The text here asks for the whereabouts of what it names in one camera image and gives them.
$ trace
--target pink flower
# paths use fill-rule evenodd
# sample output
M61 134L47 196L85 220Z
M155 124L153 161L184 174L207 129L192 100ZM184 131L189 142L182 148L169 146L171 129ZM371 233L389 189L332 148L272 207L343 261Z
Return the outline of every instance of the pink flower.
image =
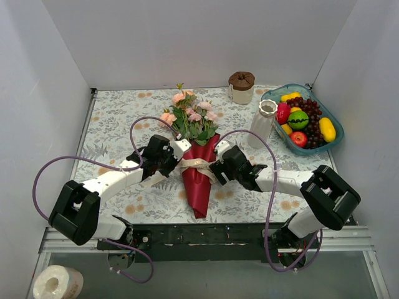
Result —
M177 117L174 115L174 114L171 114L171 113L169 113L169 112L165 112L164 114L162 114L161 116L160 116L160 118L162 119L162 120L165 120L169 125L172 125L173 124L173 122L175 121L175 120L177 120ZM160 127L164 127L164 126L166 126L164 123L162 123L162 122L159 122L159 126Z
M202 119L202 116L199 115L198 113L191 114L190 117L188 118L189 121L200 121Z
M212 105L209 104L208 102L201 102L198 104L198 106L200 106L202 109L205 109L207 111L211 111L212 110Z
M192 109L192 108L187 108L187 109L186 109L186 113L187 113L188 115L191 115L191 114L194 114L195 111L194 111L194 109Z
M165 120L166 122L168 122L168 117L169 117L170 115L171 115L170 113L165 112L164 114L162 114L162 115L160 116L160 118L161 118L162 120ZM164 126L165 126L165 124L162 123L162 122L159 122L158 125L159 125L160 127L164 127Z
M206 112L205 119L210 120L210 121L216 121L216 120L218 120L218 116L215 112L208 111L208 112Z
M185 94L182 93L177 93L176 95L173 96L172 102L173 104L177 104L178 102L180 102L181 100L184 100L186 98Z
M171 114L168 116L168 119L166 120L166 122L169 125L172 125L175 120L177 120L177 117L174 114Z

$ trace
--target teal plastic basket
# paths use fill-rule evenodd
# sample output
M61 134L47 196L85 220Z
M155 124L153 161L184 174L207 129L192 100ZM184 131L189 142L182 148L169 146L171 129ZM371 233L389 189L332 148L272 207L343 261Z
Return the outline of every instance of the teal plastic basket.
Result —
M320 148L315 149L305 149L300 148L295 145L295 143L289 138L287 133L281 128L281 125L275 121L276 131L280 135L280 137L284 140L287 147L294 153L300 156L307 156L308 154L317 154L322 153L324 151L331 150L335 145L341 142L342 138L344 137L344 129L342 125L337 121L337 119L328 111L328 109L323 105L322 102L307 88L303 87L299 84L287 84L283 87L280 87L275 90L270 90L263 94L261 100L272 100L276 103L280 103L280 99L282 95L287 95L292 92L299 92L302 95L302 98L307 99L311 98L312 101L316 101L320 105L320 110L323 113L320 117L328 117L330 118L332 124L334 125L335 131L337 132L337 136L333 142L327 143L326 145L321 146Z

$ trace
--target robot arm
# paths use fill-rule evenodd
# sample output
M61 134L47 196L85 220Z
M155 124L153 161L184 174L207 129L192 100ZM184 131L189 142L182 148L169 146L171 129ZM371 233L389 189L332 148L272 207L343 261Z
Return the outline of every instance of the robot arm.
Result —
M169 141L154 135L148 146L142 148L143 164L133 171L109 171L83 183L67 182L49 217L49 224L77 245L91 238L121 240L129 243L131 225L119 217L100 216L100 206L120 191L140 183L159 171L168 175L174 170L183 155L191 148L186 140ZM133 153L121 163L120 168L134 168L140 159Z
M272 190L274 170L266 165L251 165L238 146L221 141L215 153L218 159L210 168L222 185L236 179L248 190ZM358 193L328 166L319 166L315 171L279 171L276 187L277 192L303 197L309 205L271 236L282 246L294 246L323 227L340 230L360 203Z

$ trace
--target small jar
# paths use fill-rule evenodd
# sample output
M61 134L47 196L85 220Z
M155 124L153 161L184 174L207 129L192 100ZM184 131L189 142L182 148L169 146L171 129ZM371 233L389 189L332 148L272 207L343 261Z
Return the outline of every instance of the small jar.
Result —
M255 76L249 72L236 72L229 78L229 97L234 103L248 104L254 95Z
M251 131L258 134L264 141L267 141L272 133L274 120L276 119L277 104L272 100L263 100L255 113L251 125ZM256 149L264 147L262 141L256 136L249 134L248 144Z

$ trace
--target red apple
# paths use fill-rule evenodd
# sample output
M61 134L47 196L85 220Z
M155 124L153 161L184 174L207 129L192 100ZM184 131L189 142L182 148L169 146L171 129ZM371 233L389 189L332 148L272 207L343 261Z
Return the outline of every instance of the red apple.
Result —
M287 103L279 103L277 105L276 119L280 125L287 122L289 114L291 113L291 107Z
M293 134L290 135L290 138L295 145L299 146L300 148L304 148L307 143L307 137L302 132L293 132Z

